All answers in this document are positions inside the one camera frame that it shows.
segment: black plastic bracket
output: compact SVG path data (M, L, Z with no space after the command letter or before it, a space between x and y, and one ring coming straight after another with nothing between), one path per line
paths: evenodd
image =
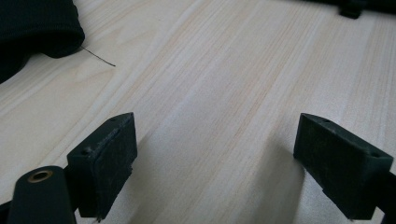
M394 223L396 178L389 154L328 119L302 114L294 158L347 218L371 219L378 206Z
M132 173L137 157L134 114L107 120L68 155L68 166L46 166L23 175L11 202L0 205L0 223L76 223L104 219Z

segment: table top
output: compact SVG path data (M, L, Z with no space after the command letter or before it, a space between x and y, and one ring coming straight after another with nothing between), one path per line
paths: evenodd
M37 54L0 85L0 203L126 112L138 157L103 223L349 223L292 157L303 112L396 156L394 16L293 0L74 2L83 46L116 67L85 50Z

